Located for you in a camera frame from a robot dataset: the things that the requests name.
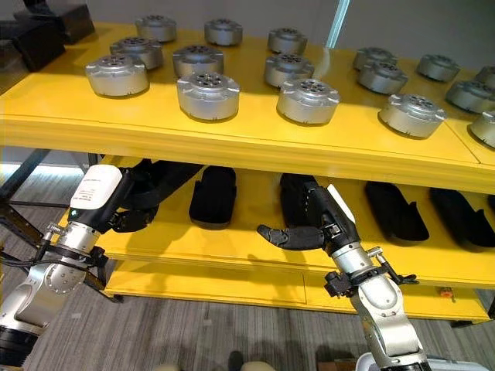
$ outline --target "top shelf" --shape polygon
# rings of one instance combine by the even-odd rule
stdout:
[[[354,52],[320,46],[308,46],[305,55],[341,103],[322,127],[286,121],[275,109],[278,91],[263,81],[266,40],[251,37],[240,47],[220,48],[225,74],[241,85],[238,114],[206,124],[179,109],[171,61],[173,50],[203,43],[201,32],[181,30],[176,42],[165,44],[166,65],[150,71],[144,94],[107,99],[93,93],[84,66],[134,34],[132,25],[97,24],[96,34],[3,94],[5,144],[495,193],[495,151],[466,132],[476,115],[450,107],[443,100],[449,85],[418,76],[414,61],[399,61],[409,75],[403,91],[429,97],[449,115],[426,140],[404,138],[378,121],[387,97],[356,83]],[[472,76],[462,71],[458,78]]]

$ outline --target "bottom shelf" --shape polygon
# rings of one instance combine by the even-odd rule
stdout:
[[[246,305],[354,313],[347,298],[331,298],[323,275],[270,268],[222,269],[186,264],[118,263],[105,292],[157,298],[222,301]],[[488,316],[467,288],[455,288],[456,301],[431,286],[402,286],[405,309],[414,318],[486,321]]]

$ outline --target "gray carpet floor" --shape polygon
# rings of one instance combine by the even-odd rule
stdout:
[[[17,199],[68,202],[80,175],[32,175]],[[61,209],[17,207],[35,226]],[[32,249],[0,227],[5,251]],[[25,277],[3,267],[2,296]],[[485,292],[486,300],[492,293]],[[452,329],[446,321],[413,320],[430,355],[478,362],[495,371],[495,322]],[[313,371],[316,359],[355,358],[367,351],[359,318],[317,311],[126,297],[114,304],[81,285],[39,338],[27,371],[138,370],[163,362],[184,370],[227,370],[230,352],[264,360],[279,371]]]

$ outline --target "black robotic finger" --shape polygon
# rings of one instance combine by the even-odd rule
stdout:
[[[315,250],[325,244],[323,232],[314,226],[297,226],[284,230],[274,230],[261,224],[257,229],[269,243],[284,250]]]

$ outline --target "white label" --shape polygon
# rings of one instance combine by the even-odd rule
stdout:
[[[93,165],[70,200],[75,209],[100,209],[110,198],[122,179],[121,171],[113,165]]]
[[[354,219],[354,215],[350,211],[349,206],[343,201],[342,196],[337,191],[337,189],[333,186],[333,184],[330,184],[327,189],[328,189],[328,192],[330,192],[330,195],[332,195],[332,197],[337,201],[337,203],[339,204],[342,211],[344,211],[345,214],[347,215],[347,217],[350,220],[352,220],[354,224],[356,224],[356,219]]]

